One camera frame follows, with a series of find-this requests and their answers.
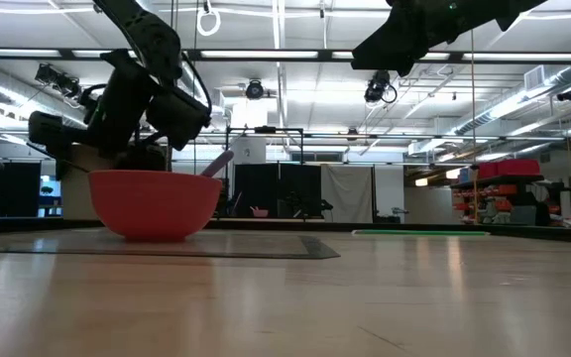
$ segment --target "black panel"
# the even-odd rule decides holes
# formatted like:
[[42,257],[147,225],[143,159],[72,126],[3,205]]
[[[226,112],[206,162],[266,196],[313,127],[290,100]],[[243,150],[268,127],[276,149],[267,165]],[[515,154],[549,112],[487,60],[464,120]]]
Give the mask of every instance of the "black panel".
[[41,164],[5,164],[0,171],[0,216],[36,217]]
[[237,217],[253,217],[252,207],[269,211],[269,217],[277,217],[277,196],[279,166],[237,165],[235,166],[235,195],[241,199],[237,205]]
[[279,199],[286,200],[292,193],[308,216],[320,216],[321,167],[282,164]]

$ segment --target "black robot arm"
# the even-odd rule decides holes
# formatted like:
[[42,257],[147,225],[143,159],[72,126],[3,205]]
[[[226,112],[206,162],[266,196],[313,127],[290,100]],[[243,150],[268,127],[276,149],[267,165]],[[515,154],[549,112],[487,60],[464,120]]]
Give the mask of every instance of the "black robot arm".
[[[134,0],[94,3],[125,35],[140,63],[127,50],[101,55],[114,70],[97,101],[88,95],[81,97],[81,104],[88,110],[87,128],[65,127],[60,118],[36,112],[30,118],[30,141],[46,145],[57,158],[68,145],[77,142],[97,148],[100,156],[111,159],[131,148],[129,142],[146,113],[147,121],[159,131],[156,138],[167,137],[170,146],[183,149],[202,127],[210,124],[212,106],[205,88],[207,106],[176,86],[182,76],[179,36]],[[198,73],[195,77],[203,86]],[[151,142],[143,141],[141,145]]]
[[182,75],[177,32],[135,0],[94,0],[120,29],[145,68],[163,87],[175,87]]

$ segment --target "cable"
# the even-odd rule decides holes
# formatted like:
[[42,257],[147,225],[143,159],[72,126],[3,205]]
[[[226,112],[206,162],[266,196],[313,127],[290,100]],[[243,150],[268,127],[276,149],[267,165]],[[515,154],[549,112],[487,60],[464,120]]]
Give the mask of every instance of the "cable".
[[[475,31],[471,30],[471,86],[473,90],[473,167],[474,171],[478,171],[477,166],[477,133],[475,132],[475,111],[476,111],[476,101],[475,101]],[[475,203],[475,224],[479,224],[480,207],[478,205],[477,196],[477,176],[479,173],[473,173],[473,197]]]
[[[197,82],[199,83],[199,86],[204,91],[204,96],[206,97],[206,102],[208,103],[208,115],[210,115],[213,111],[213,102],[210,98],[210,94],[208,93],[208,90],[206,89],[206,85],[204,84],[204,81],[202,80],[201,75],[199,75],[199,72],[197,71],[197,69],[195,69],[195,65],[190,61],[190,59],[188,58],[186,53],[182,53],[182,58],[186,61],[186,63],[190,67],[190,70],[192,70],[193,75],[195,76],[195,78],[197,78]],[[193,93],[194,92],[195,92],[195,80],[193,80]]]
[[393,104],[394,102],[396,102],[396,101],[398,100],[398,91],[397,91],[396,88],[393,87],[391,84],[389,85],[389,89],[391,89],[391,90],[394,92],[394,94],[395,94],[394,100],[387,101],[387,100],[385,99],[385,96],[383,96],[383,97],[381,98],[381,100],[383,100],[383,101],[384,101],[385,103],[387,103],[387,104]]

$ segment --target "ductwork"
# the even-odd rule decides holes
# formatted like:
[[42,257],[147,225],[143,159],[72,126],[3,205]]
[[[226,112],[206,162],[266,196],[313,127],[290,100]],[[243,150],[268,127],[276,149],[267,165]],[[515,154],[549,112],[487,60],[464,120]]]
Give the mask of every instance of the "ductwork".
[[[447,135],[464,135],[474,128],[491,123],[533,103],[533,99],[551,96],[571,90],[571,66],[541,65],[525,75],[525,83],[487,102],[477,111],[468,113]],[[444,144],[442,139],[413,143],[410,153],[423,153]]]
[[543,73],[542,81],[538,85],[526,88],[522,84],[487,102],[484,108],[479,111],[480,114],[475,117],[475,120],[473,120],[472,112],[467,114],[460,119],[459,122],[461,124],[455,129],[455,135],[464,135],[473,130],[473,128],[478,128],[511,114],[531,104],[533,99],[571,90],[571,66],[543,65],[534,69],[531,73],[535,71]]
[[39,92],[38,89],[0,71],[0,102],[39,110],[63,117],[63,124],[84,128],[82,109],[67,105],[62,98]]

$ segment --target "ceiling pipe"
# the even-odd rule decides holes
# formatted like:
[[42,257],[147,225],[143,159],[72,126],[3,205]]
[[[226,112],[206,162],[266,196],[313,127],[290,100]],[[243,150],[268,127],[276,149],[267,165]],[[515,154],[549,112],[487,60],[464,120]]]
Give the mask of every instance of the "ceiling pipe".
[[39,110],[49,114],[63,117],[63,124],[67,126],[85,128],[83,123],[84,112],[66,104],[63,98],[56,98],[42,92],[40,88],[22,82],[0,71],[0,102],[7,102],[18,107],[28,106],[29,111]]
[[[59,4],[55,3],[54,0],[48,0],[48,4],[50,4],[50,6],[52,6],[56,10],[62,10],[63,9],[63,7],[60,6]],[[81,34],[83,34],[83,36],[85,36],[88,40],[90,40],[91,42],[96,44],[96,46],[103,47],[103,45],[100,43],[100,41],[94,35],[92,35],[89,31],[85,30],[82,26],[80,26],[80,24],[78,24],[78,22],[76,20],[74,20],[74,18],[72,18],[71,15],[69,15],[67,13],[61,13],[61,15],[63,17],[65,17],[65,19],[72,26],[74,26],[76,28],[76,30],[78,30]]]
[[533,99],[543,96],[553,96],[571,89],[571,66],[557,70],[549,79],[544,82],[545,89],[540,93],[525,92],[522,85],[507,92],[505,95],[490,101],[480,110],[480,114],[473,120],[473,113],[469,113],[460,119],[461,124],[455,130],[456,135],[464,135],[473,128],[479,128],[508,114],[515,112],[533,103]]
[[[524,126],[523,128],[527,129],[525,132],[529,132],[531,130],[534,130],[534,129],[540,128],[542,126],[554,123],[556,121],[559,121],[561,119],[564,119],[564,118],[567,118],[570,116],[571,116],[571,108],[567,109],[564,112],[561,112],[559,114],[550,116],[550,117],[542,119],[542,120],[538,120],[532,124]],[[517,130],[514,130],[512,132],[507,133],[506,136],[520,136],[523,133],[524,132],[521,131],[521,128],[519,128]],[[485,151],[489,146],[492,146],[492,145],[495,145],[495,143],[478,145],[476,148],[476,151],[473,151],[473,150],[464,151],[462,153],[456,154],[454,158],[450,158],[449,160],[454,160],[454,159],[458,160],[460,158],[469,157],[469,156],[476,154],[476,153],[481,153],[481,152]],[[446,162],[449,160],[441,160],[441,158],[440,158],[440,160],[438,160],[438,162],[442,163],[442,162]]]

